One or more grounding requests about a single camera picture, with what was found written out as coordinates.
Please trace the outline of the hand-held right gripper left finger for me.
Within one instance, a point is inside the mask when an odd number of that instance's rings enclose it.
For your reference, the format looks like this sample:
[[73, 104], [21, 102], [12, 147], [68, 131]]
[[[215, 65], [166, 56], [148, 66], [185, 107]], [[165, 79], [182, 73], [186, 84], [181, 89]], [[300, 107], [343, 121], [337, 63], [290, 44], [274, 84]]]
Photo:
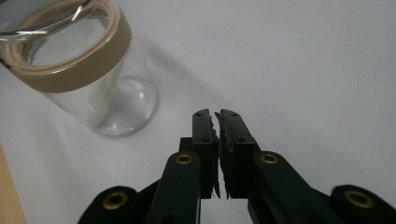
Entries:
[[208, 109], [192, 115], [191, 137], [181, 137], [179, 151], [193, 152], [201, 160], [201, 198], [210, 199], [219, 193], [219, 139]]

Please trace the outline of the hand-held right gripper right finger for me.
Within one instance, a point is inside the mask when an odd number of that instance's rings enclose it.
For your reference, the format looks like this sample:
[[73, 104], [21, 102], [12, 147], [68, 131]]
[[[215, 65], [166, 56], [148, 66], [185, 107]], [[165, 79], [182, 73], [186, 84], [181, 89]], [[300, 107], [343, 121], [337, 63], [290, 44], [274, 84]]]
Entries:
[[219, 121], [219, 163], [228, 198], [247, 199], [251, 189], [252, 157], [258, 151], [242, 117], [231, 110], [221, 109]]

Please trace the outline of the clear glass jar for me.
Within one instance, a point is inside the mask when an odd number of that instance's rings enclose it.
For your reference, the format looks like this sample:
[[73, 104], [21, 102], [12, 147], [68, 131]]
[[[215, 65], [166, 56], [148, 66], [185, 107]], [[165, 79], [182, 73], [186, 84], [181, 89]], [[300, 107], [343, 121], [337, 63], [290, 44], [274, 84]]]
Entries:
[[83, 125], [123, 136], [158, 92], [115, 0], [0, 0], [0, 64]]

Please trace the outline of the light wooden strip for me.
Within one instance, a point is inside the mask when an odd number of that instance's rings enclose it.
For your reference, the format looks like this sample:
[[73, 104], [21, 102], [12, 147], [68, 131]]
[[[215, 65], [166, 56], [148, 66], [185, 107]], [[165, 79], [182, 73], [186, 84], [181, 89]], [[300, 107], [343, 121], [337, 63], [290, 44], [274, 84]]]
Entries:
[[7, 158], [0, 144], [0, 224], [26, 224]]

